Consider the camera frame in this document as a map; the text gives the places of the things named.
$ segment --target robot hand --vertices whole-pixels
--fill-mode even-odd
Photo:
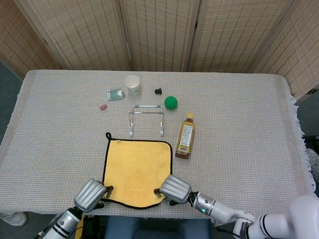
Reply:
[[[205,214],[215,225],[236,219],[235,239],[319,239],[319,200],[303,195],[290,205],[289,214],[266,214],[255,218],[251,213],[230,208],[170,175],[155,193],[163,193],[178,204],[190,202],[192,207]]]
[[[69,208],[64,213],[58,215],[52,220],[53,226],[45,233],[43,231],[40,232],[36,238],[69,238],[80,222],[82,214],[89,213],[96,208],[102,208],[104,204],[99,204],[100,200],[106,192],[110,194],[112,190],[112,186],[104,187],[99,181],[90,179],[74,198],[75,207]]]

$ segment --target bottle label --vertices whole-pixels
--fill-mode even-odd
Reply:
[[[193,132],[193,126],[184,125],[179,147],[178,147],[179,151],[189,153],[190,151],[189,145],[190,145],[192,132]]]

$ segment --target green ball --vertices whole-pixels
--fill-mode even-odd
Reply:
[[[177,107],[177,99],[174,96],[169,96],[164,101],[165,107],[169,110],[174,110]]]

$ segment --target brown liquid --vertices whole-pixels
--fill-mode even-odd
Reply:
[[[189,144],[189,146],[191,147],[192,144],[193,144],[193,140],[194,140],[195,124],[194,124],[194,120],[192,120],[192,119],[190,119],[190,118],[187,118],[187,119],[182,123],[182,125],[181,125],[181,127],[180,127],[179,137],[178,137],[178,143],[180,142],[181,134],[183,133],[183,128],[184,128],[185,122],[190,122],[190,123],[192,123],[192,125],[193,125],[193,131],[192,131],[192,133],[191,133],[190,144]],[[190,155],[190,152],[189,152],[189,153],[186,153],[186,152],[183,152],[183,151],[178,151],[178,145],[177,145],[177,149],[176,149],[176,151],[175,151],[175,157],[183,158],[183,159],[188,159],[189,155]]]

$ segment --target blue chair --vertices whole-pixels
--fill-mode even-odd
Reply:
[[[104,239],[211,239],[206,219],[143,219],[109,216]]]

